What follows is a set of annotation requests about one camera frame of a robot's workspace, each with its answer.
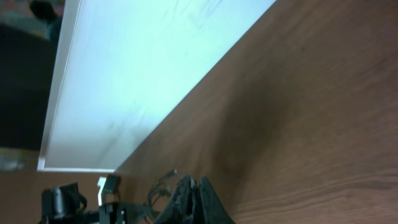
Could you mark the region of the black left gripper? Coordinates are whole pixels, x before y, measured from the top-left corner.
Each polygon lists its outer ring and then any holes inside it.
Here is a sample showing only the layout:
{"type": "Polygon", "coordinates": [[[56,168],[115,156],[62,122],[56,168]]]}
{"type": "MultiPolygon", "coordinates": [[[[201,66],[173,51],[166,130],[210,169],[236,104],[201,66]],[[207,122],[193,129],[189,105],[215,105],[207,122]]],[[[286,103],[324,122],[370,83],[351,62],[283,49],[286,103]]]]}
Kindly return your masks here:
{"type": "Polygon", "coordinates": [[[110,202],[99,207],[100,224],[135,224],[147,218],[155,218],[155,211],[139,203],[110,202]]]}

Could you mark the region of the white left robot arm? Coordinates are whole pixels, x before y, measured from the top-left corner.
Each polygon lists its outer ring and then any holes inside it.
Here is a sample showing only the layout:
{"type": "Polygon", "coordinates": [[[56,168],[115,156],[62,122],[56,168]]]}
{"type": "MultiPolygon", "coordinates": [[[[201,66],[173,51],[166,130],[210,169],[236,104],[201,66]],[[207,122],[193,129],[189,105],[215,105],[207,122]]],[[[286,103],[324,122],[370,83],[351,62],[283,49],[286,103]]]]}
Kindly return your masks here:
{"type": "Polygon", "coordinates": [[[137,203],[110,202],[86,211],[87,199],[72,183],[42,192],[40,224],[124,224],[138,223],[151,209],[137,203]]]}

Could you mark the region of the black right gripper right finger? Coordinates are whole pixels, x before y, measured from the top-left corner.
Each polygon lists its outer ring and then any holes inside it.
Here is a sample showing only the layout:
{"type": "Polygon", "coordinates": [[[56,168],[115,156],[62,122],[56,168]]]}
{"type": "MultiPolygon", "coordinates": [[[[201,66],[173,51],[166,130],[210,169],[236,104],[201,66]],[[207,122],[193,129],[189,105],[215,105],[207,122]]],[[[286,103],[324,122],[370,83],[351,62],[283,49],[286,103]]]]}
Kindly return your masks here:
{"type": "Polygon", "coordinates": [[[199,180],[194,196],[194,223],[235,224],[207,177],[199,180]]]}

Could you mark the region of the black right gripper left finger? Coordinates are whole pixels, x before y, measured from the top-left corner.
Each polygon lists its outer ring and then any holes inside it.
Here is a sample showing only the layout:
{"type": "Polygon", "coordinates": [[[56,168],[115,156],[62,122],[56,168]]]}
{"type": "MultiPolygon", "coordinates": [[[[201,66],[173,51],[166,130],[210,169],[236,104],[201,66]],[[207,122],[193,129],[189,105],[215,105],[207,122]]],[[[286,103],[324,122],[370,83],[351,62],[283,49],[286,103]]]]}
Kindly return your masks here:
{"type": "Polygon", "coordinates": [[[190,175],[182,177],[164,210],[155,219],[154,224],[183,223],[192,199],[192,179],[190,175]]]}

